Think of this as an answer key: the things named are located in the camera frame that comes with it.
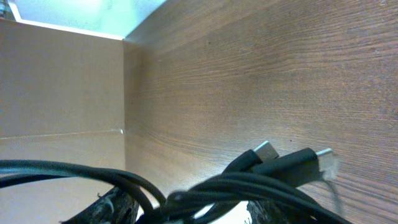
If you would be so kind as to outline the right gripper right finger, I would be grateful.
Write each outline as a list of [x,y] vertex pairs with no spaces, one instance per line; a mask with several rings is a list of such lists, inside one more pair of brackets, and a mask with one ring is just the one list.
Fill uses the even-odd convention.
[[252,224],[313,224],[314,219],[299,209],[272,200],[249,201],[247,211]]

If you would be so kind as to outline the black USB cable long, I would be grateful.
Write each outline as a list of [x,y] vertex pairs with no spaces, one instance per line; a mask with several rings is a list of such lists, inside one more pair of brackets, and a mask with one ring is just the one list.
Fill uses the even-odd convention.
[[302,223],[347,223],[299,187],[336,175],[338,163],[331,149],[305,148],[263,161],[253,150],[241,154],[223,173],[187,191],[171,193],[167,201],[138,223],[211,223],[242,201],[271,201],[298,215]]

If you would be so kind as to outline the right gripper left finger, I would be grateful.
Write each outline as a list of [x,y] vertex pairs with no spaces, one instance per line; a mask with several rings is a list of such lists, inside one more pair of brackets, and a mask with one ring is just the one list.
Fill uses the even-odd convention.
[[139,204],[127,193],[113,187],[89,207],[62,224],[135,223]]

